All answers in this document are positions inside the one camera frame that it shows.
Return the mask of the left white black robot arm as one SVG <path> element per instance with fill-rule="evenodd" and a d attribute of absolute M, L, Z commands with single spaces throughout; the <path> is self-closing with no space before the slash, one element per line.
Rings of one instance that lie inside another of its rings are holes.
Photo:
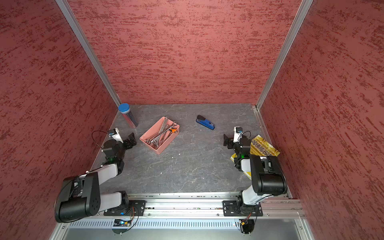
<path fill-rule="evenodd" d="M 126 192 L 101 194 L 100 185 L 123 172 L 125 152 L 136 144 L 134 133 L 121 141 L 112 137 L 102 146 L 106 155 L 103 165 L 83 175 L 64 179 L 54 203 L 55 220 L 58 223 L 71 223 L 100 212 L 134 217 L 135 207 L 129 204 Z"/>

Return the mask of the orange handled adjustable wrench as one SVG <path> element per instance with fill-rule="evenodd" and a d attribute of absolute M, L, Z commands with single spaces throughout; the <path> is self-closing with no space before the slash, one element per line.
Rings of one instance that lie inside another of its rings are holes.
<path fill-rule="evenodd" d="M 165 133 L 164 133 L 164 134 L 161 136 L 161 138 L 160 138 L 159 146 L 161 146 L 161 145 L 164 143 L 164 141 L 167 139 L 167 137 L 168 137 L 171 133 L 173 133 L 173 132 L 176 131 L 176 126 L 177 126 L 177 123 L 176 123 L 176 122 L 172 122 L 170 125 L 167 126 Z"/>

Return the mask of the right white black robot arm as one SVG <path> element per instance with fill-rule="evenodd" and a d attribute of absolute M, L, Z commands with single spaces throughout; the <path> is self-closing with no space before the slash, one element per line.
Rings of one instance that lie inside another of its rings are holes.
<path fill-rule="evenodd" d="M 280 152 L 260 135 L 249 139 L 242 134 L 223 135 L 223 146 L 234 150 L 234 167 L 251 179 L 251 186 L 238 197 L 239 207 L 253 207 L 263 200 L 286 194 L 288 185 L 278 160 Z"/>

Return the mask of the pink plastic storage box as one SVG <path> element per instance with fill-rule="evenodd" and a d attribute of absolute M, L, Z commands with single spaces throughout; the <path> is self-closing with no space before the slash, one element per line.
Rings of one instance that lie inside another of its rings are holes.
<path fill-rule="evenodd" d="M 160 155 L 179 133 L 179 124 L 168 117 L 162 117 L 140 137 L 140 140 L 145 146 Z"/>

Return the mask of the long silver combination wrench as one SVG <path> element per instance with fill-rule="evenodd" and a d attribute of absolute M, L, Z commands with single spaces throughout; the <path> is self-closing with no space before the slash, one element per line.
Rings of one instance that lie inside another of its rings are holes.
<path fill-rule="evenodd" d="M 169 121 L 169 118 L 168 117 L 165 117 L 164 118 L 164 121 L 161 125 L 161 128 L 160 128 L 160 131 L 158 134 L 156 134 L 152 140 L 151 140 L 151 144 L 153 144 L 156 148 L 159 146 L 159 142 L 160 142 L 160 138 L 161 136 L 165 133 L 166 131 L 166 128 L 168 126 L 168 121 Z"/>

